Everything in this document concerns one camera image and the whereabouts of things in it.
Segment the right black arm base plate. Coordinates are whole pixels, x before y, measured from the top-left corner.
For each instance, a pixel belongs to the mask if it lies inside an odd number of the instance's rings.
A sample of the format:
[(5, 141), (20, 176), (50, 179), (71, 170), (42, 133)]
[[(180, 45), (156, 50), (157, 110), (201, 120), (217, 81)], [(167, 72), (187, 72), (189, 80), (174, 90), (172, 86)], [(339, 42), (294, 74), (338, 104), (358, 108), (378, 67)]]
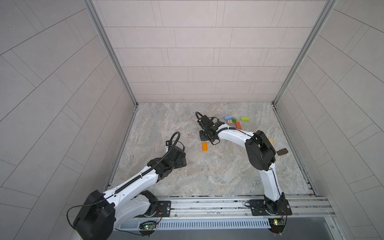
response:
[(268, 211), (265, 200), (249, 200), (244, 205), (250, 208), (253, 216), (291, 216), (293, 214), (287, 200), (278, 206), (275, 214)]

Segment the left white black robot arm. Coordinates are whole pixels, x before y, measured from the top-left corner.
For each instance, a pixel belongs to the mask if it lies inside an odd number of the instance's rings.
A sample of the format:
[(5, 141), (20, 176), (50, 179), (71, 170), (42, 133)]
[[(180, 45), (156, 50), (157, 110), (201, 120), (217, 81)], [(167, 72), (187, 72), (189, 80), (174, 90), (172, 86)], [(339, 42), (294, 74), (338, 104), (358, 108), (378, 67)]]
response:
[(147, 165), (124, 183), (101, 193), (88, 195), (74, 221), (69, 225), (83, 240), (106, 240), (121, 224), (136, 216), (152, 216), (158, 199), (148, 189), (166, 178), (174, 169), (187, 165), (184, 148), (177, 147), (180, 132), (166, 142), (167, 152)]

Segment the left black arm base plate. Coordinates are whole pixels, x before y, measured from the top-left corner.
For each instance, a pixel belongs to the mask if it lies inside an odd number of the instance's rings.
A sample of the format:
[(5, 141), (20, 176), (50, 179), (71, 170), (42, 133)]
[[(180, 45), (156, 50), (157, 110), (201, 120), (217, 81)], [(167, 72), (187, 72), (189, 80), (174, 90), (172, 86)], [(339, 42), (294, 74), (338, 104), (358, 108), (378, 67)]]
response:
[(157, 218), (169, 217), (171, 214), (171, 201), (158, 201), (156, 207), (150, 207), (150, 209), (143, 215), (138, 215), (137, 218)]

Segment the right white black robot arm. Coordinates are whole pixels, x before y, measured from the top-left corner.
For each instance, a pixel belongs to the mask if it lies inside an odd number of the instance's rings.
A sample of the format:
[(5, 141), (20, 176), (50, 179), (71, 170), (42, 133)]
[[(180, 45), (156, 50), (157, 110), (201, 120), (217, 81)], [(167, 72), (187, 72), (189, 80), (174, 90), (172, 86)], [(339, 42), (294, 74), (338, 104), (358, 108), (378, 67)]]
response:
[(202, 128), (201, 141), (209, 141), (215, 145), (215, 141), (227, 140), (245, 148), (249, 162), (259, 171), (264, 186), (262, 209), (269, 215), (291, 215), (291, 207), (277, 178), (276, 150), (265, 133), (244, 132), (219, 120), (214, 122), (214, 117), (202, 115), (200, 112), (195, 112), (195, 115), (197, 123)]

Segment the orange wood block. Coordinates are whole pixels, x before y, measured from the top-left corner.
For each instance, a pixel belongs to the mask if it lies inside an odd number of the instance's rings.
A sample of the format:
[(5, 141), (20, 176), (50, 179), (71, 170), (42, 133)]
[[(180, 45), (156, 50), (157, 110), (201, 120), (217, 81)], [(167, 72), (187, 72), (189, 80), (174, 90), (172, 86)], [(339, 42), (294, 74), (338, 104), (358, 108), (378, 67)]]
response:
[(203, 143), (202, 143), (202, 150), (203, 150), (203, 152), (206, 152), (206, 151), (208, 150), (208, 144), (207, 144), (207, 142), (203, 142)]

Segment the red wood block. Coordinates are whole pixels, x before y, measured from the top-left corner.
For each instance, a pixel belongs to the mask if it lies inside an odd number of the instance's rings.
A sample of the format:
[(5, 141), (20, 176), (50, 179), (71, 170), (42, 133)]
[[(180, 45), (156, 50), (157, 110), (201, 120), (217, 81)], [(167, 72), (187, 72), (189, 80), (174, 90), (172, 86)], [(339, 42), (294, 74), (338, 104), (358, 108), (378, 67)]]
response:
[(240, 122), (236, 122), (236, 128), (237, 128), (238, 130), (242, 130), (242, 125), (241, 125)]

